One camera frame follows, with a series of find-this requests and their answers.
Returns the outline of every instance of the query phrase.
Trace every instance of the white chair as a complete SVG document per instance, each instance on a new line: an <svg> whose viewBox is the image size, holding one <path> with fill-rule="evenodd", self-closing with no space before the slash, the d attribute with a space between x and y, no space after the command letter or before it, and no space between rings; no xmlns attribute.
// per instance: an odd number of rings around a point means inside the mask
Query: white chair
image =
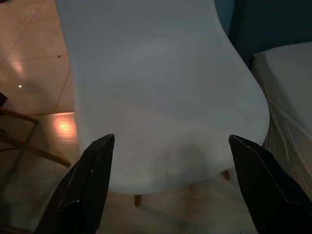
<svg viewBox="0 0 312 234"><path fill-rule="evenodd" d="M81 151L115 134L110 190L136 196L234 165L229 135L262 144L268 105L213 0L57 0Z"/></svg>

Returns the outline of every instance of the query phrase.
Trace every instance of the wooden chair leg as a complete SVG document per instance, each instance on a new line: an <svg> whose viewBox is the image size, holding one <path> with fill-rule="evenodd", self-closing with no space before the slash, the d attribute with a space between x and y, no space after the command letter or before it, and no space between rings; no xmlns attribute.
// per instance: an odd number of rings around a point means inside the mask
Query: wooden chair leg
<svg viewBox="0 0 312 234"><path fill-rule="evenodd" d="M14 138L10 137L9 135L2 133L2 132L0 132L0 141L3 141L3 142L10 144L10 145L14 145L20 149L29 151L33 154L40 156L40 157L43 157L43 158L46 158L48 160L59 163L65 167L70 167L70 165L71 165L71 163L64 157L56 156L56 155L50 154L44 150L41 150L35 146L25 144L24 142L22 142L20 140L16 140L16 139L14 139Z"/></svg>
<svg viewBox="0 0 312 234"><path fill-rule="evenodd" d="M22 115L20 113L17 113L15 111L10 111L10 110L4 109L2 107L0 107L0 114L12 116L12 117L15 117L15 118L20 118L20 119L23 119L23 120L26 120L26 121L29 121L29 122L33 122L35 124L38 123L38 120L36 118L32 118L32 117L29 117L29 116L26 116L26 115Z"/></svg>
<svg viewBox="0 0 312 234"><path fill-rule="evenodd" d="M226 180L226 181L229 181L231 179L231 176L230 176L230 173L228 170L225 170L223 172L221 172L221 175L223 176L223 178Z"/></svg>
<svg viewBox="0 0 312 234"><path fill-rule="evenodd" d="M139 207L141 205L143 195L135 195L135 207Z"/></svg>

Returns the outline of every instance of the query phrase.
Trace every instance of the chair seat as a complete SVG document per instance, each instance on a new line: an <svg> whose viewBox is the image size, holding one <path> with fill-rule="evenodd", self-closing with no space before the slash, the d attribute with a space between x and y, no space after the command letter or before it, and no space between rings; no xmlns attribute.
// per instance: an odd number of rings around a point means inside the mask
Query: chair seat
<svg viewBox="0 0 312 234"><path fill-rule="evenodd" d="M115 134L110 190L145 194L234 165L230 134L262 144L265 96L213 0L57 0L80 149Z"/></svg>

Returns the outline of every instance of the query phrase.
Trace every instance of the floor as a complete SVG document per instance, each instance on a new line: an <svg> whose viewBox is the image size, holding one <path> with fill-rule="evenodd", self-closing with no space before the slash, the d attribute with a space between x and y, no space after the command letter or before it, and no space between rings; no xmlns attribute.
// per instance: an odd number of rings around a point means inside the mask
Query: floor
<svg viewBox="0 0 312 234"><path fill-rule="evenodd" d="M75 163L80 152L70 63L54 0L0 3L0 92L5 107L39 119L30 143ZM0 128L27 139L25 121L0 117ZM0 226L34 230L68 169L19 150L0 152ZM186 187L134 197L109 192L98 234L254 234L234 168Z"/></svg>

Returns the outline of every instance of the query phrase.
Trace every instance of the white sheet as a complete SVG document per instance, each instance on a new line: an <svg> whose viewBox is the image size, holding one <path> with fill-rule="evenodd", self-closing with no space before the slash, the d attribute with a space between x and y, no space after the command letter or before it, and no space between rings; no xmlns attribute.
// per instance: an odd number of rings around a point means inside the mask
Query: white sheet
<svg viewBox="0 0 312 234"><path fill-rule="evenodd" d="M228 137L262 144L269 109L213 0L58 0L80 148L115 134L110 190L145 194L234 165Z"/></svg>
<svg viewBox="0 0 312 234"><path fill-rule="evenodd" d="M271 112L266 147L312 200L312 42L256 54L253 74Z"/></svg>

